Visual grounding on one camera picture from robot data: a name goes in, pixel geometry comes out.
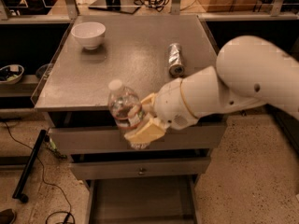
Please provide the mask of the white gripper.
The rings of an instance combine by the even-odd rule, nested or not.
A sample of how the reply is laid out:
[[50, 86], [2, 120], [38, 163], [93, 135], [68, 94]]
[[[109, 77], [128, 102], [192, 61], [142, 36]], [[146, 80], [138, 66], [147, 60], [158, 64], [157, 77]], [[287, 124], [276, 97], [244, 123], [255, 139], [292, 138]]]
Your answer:
[[195, 117], [185, 104], [181, 94], [182, 79], [177, 78], [163, 85], [155, 93], [149, 94], [142, 101], [142, 105], [153, 105], [159, 118], [149, 118], [136, 129], [126, 133], [124, 138], [133, 144], [150, 143], [165, 135], [166, 126], [182, 130], [197, 123]]

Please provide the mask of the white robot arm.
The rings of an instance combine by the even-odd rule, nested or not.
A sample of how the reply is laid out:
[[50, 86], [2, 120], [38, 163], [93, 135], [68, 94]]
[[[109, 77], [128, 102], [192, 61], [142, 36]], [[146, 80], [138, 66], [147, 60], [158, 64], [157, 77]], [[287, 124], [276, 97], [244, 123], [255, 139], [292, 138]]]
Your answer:
[[182, 130], [212, 114], [270, 104], [299, 119], [299, 62], [273, 43], [242, 35], [227, 42], [216, 63], [174, 79], [142, 101], [145, 119], [124, 138], [133, 145]]

